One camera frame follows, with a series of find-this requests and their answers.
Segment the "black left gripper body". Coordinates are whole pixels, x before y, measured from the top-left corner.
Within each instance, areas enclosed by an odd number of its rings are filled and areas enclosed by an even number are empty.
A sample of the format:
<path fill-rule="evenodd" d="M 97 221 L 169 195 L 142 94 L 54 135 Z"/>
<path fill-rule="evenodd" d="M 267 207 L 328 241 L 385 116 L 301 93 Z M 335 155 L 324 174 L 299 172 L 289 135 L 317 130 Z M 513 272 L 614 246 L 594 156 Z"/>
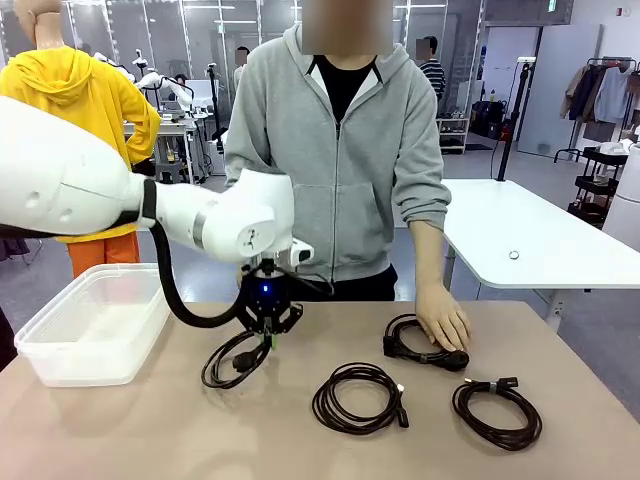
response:
<path fill-rule="evenodd" d="M 288 280 L 286 275 L 280 272 L 271 276 L 259 276 L 258 271 L 245 274 L 242 277 L 239 298 L 239 314 L 248 311 L 253 318 L 259 314 L 270 314 L 271 329 L 278 318 L 287 314 L 291 305 Z"/>

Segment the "person's left forearm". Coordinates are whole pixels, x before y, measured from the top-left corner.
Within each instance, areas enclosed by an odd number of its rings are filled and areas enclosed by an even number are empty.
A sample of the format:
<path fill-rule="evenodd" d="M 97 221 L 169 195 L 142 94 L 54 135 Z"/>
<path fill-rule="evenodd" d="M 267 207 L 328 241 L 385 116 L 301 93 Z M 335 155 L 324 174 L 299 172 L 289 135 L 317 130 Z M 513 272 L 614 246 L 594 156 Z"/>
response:
<path fill-rule="evenodd" d="M 443 233 L 425 221 L 409 224 L 415 251 L 415 281 L 419 289 L 443 284 Z"/>

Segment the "person's left hand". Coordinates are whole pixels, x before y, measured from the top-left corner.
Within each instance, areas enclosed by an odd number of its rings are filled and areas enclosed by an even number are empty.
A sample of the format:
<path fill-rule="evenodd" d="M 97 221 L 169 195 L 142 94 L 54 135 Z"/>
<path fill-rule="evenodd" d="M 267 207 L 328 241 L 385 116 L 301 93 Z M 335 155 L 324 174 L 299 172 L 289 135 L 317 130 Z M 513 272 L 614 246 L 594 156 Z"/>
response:
<path fill-rule="evenodd" d="M 464 351 L 471 338 L 470 322 L 441 282 L 416 287 L 418 321 L 431 341 L 447 351 Z"/>

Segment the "black trousers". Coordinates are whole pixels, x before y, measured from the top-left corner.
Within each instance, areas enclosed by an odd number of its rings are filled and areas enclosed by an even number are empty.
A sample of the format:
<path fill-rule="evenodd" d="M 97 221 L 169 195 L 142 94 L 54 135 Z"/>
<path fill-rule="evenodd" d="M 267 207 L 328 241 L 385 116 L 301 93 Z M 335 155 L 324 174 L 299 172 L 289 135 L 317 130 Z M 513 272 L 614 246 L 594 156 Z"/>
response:
<path fill-rule="evenodd" d="M 385 271 L 366 278 L 334 282 L 330 288 L 326 282 L 293 282 L 289 295 L 293 301 L 302 302 L 383 302 L 395 300 L 395 284 L 398 280 L 393 265 Z"/>

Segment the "orange trousers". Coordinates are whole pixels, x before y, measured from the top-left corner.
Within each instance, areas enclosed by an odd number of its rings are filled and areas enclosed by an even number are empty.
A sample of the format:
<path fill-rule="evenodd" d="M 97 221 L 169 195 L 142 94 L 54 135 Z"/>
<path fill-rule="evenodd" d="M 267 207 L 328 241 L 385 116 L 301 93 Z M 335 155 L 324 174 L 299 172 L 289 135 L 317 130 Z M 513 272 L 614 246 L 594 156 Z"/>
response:
<path fill-rule="evenodd" d="M 97 265 L 140 262 L 136 232 L 112 238 L 70 243 L 67 245 L 67 251 L 74 278 Z"/>

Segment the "clear plastic storage container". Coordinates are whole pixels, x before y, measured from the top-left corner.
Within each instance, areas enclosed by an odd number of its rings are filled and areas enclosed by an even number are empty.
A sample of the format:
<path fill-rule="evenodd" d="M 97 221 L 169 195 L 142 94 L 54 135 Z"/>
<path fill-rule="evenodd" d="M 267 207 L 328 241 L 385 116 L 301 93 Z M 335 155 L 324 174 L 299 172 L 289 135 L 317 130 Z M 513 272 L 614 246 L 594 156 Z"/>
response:
<path fill-rule="evenodd" d="M 157 264 L 98 265 L 42 307 L 14 344 L 47 387 L 125 385 L 168 317 Z"/>

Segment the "white workbench desk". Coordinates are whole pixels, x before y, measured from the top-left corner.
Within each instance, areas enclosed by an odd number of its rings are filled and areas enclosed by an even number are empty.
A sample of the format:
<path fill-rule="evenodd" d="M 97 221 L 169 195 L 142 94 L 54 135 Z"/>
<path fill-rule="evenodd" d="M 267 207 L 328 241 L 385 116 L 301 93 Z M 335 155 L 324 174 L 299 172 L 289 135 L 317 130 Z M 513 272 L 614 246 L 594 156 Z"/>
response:
<path fill-rule="evenodd" d="M 203 118 L 162 120 L 154 145 L 153 160 L 158 180 L 204 183 L 214 173 Z"/>

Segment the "black t-shirt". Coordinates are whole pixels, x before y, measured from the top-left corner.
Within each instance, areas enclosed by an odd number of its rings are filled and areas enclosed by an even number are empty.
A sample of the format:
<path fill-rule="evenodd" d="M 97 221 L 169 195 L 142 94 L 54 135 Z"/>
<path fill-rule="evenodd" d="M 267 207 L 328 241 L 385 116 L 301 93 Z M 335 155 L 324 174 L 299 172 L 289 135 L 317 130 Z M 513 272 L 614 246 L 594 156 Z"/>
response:
<path fill-rule="evenodd" d="M 356 70 L 340 69 L 324 55 L 315 55 L 314 62 L 324 81 L 335 121 L 340 124 L 349 105 L 374 67 L 375 60 Z"/>

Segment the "person in striped shirt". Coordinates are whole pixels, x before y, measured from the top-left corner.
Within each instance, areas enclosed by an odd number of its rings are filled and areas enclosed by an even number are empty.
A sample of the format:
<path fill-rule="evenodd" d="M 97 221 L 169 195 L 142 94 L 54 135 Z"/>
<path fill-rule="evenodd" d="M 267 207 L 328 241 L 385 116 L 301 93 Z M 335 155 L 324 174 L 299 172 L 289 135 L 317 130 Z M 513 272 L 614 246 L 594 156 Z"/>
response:
<path fill-rule="evenodd" d="M 446 76 L 440 61 L 436 57 L 438 39 L 426 36 L 416 41 L 416 55 L 419 68 L 433 87 L 438 100 L 443 98 L 446 88 Z"/>

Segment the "yellow hoodie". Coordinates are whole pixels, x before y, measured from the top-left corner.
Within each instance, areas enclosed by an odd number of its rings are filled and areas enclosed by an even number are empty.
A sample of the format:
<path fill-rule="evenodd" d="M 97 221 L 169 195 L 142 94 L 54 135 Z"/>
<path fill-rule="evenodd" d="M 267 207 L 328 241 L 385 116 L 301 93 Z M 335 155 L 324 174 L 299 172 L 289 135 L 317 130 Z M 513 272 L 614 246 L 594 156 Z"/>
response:
<path fill-rule="evenodd" d="M 70 47 L 32 50 L 0 72 L 0 235 L 66 242 L 157 219 L 157 111 L 114 67 Z"/>

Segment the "black pole stand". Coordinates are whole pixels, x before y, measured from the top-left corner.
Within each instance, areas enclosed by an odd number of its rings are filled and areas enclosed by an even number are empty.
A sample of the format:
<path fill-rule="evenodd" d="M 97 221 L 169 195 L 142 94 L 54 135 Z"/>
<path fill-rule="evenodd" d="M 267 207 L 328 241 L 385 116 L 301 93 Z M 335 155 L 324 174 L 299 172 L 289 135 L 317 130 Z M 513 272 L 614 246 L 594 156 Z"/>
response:
<path fill-rule="evenodd" d="M 516 125 L 520 117 L 521 105 L 522 105 L 524 93 L 527 87 L 529 75 L 532 71 L 532 68 L 535 62 L 536 62 L 536 58 L 534 56 L 519 57 L 517 59 L 517 64 L 521 65 L 522 68 L 520 71 L 519 84 L 516 92 L 515 103 L 513 106 L 513 110 L 511 112 L 511 117 L 510 117 L 510 131 L 505 140 L 505 144 L 504 144 L 504 148 L 503 148 L 502 156 L 500 160 L 500 165 L 498 168 L 498 173 L 495 178 L 495 180 L 498 182 L 505 181 L 506 169 L 507 169 L 509 156 L 510 156 L 512 144 L 514 140 Z"/>

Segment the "black utility cart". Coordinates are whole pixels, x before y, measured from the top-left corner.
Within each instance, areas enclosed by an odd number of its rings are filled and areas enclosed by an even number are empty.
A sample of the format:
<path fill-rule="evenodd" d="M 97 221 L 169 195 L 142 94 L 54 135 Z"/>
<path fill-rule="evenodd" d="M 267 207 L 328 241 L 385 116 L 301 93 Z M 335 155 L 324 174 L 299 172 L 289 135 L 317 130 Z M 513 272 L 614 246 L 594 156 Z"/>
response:
<path fill-rule="evenodd" d="M 602 153 L 599 147 L 585 147 L 577 151 L 577 157 L 584 161 L 584 170 L 575 178 L 577 193 L 567 211 L 587 224 L 602 229 L 628 156 Z"/>

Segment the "dark navy jacket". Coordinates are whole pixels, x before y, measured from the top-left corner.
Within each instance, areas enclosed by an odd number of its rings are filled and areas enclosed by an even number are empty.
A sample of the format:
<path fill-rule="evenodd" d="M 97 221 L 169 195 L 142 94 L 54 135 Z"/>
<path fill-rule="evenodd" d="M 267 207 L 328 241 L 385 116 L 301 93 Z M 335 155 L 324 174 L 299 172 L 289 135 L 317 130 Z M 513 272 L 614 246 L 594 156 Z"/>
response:
<path fill-rule="evenodd" d="M 588 66 L 574 90 L 569 109 L 570 120 L 587 121 L 592 116 L 605 70 L 601 65 Z"/>

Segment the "light blue shirt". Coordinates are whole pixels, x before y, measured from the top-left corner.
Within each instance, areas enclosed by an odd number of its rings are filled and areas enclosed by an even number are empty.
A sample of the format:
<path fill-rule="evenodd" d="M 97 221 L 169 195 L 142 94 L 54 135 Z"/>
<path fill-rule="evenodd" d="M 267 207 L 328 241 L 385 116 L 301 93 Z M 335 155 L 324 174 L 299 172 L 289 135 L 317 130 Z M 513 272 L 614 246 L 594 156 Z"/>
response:
<path fill-rule="evenodd" d="M 608 68 L 603 76 L 594 104 L 594 118 L 597 122 L 621 123 L 629 100 L 626 72 L 618 67 Z"/>

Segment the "black clothes rack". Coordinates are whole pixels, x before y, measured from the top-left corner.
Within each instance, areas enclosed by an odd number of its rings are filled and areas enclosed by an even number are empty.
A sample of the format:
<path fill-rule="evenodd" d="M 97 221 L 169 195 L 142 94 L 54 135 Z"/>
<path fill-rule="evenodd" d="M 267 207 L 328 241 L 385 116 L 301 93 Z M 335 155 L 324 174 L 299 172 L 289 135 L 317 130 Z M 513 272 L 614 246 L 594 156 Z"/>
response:
<path fill-rule="evenodd" d="M 585 65 L 601 65 L 605 67 L 606 70 L 608 68 L 618 67 L 622 72 L 626 72 L 629 75 L 627 84 L 629 100 L 625 116 L 621 123 L 614 124 L 597 122 L 594 118 L 594 109 L 592 116 L 587 121 L 570 120 L 568 113 L 567 117 L 563 120 L 568 120 L 572 123 L 569 143 L 565 148 L 561 148 L 555 152 L 555 160 L 559 160 L 561 156 L 577 160 L 577 151 L 581 151 L 580 142 L 583 140 L 587 141 L 590 145 L 594 145 L 611 141 L 614 138 L 620 138 L 625 128 L 631 125 L 636 105 L 640 98 L 640 60 L 632 57 L 592 57 Z"/>

